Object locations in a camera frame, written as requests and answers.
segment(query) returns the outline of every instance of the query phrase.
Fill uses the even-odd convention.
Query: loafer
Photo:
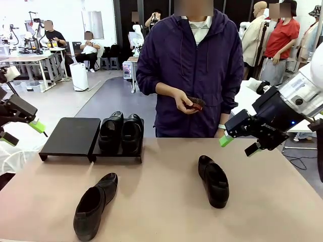
[[[123,122],[123,113],[120,111],[114,112],[109,118],[103,120],[98,138],[102,152],[113,154],[118,152]]]
[[[124,154],[137,154],[143,138],[143,124],[140,117],[131,114],[122,128],[121,146]]]
[[[73,221],[74,231],[81,241],[96,236],[104,207],[116,194],[118,177],[115,173],[104,176],[94,187],[89,188],[78,204]]]
[[[202,155],[198,160],[198,173],[205,183],[208,201],[215,208],[224,208],[229,199],[229,183],[221,167]]]

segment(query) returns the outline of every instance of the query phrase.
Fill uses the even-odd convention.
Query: wristwatch
[[[219,125],[219,128],[220,129],[223,129],[223,130],[227,130],[226,126],[225,125]]]

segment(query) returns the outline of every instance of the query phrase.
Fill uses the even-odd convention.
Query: gray floor
[[[75,117],[98,117],[101,120],[115,111],[127,117],[136,113],[145,120],[145,137],[155,137],[156,95],[131,93],[131,83],[122,77],[107,80]]]
[[[153,128],[156,114],[155,105],[156,95],[145,96],[140,92],[131,94],[131,84],[123,80],[122,77],[116,77],[107,80],[97,93],[83,106],[76,117],[99,117],[103,120],[117,110],[122,111],[125,116],[136,113],[145,120],[144,136],[155,137],[155,130]],[[316,139],[313,139],[312,142],[294,143],[292,138],[286,141],[286,146],[316,147]],[[283,154],[293,157],[316,157],[317,151],[285,149]],[[317,159],[303,158],[302,160],[307,170],[295,168],[323,198],[323,183],[318,176]],[[303,167],[299,160],[292,162]]]

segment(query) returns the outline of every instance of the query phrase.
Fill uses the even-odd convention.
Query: hooded jacket
[[[243,78],[243,55],[236,25],[214,10],[206,37],[196,46],[187,19],[171,16],[159,21],[141,49],[137,81],[140,90],[155,93],[165,83],[187,96],[203,99],[201,112],[184,114],[172,97],[158,95],[155,126],[170,137],[213,138],[221,113],[237,106],[234,98]]]

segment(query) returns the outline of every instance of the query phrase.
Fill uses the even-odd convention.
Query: drawstring
[[[182,68],[182,76],[184,76],[184,71],[183,71],[183,63],[182,63],[182,45],[183,45],[183,31],[182,31],[182,38],[181,38],[181,68]]]
[[[208,42],[207,42],[207,52],[206,52],[206,73],[208,73]]]

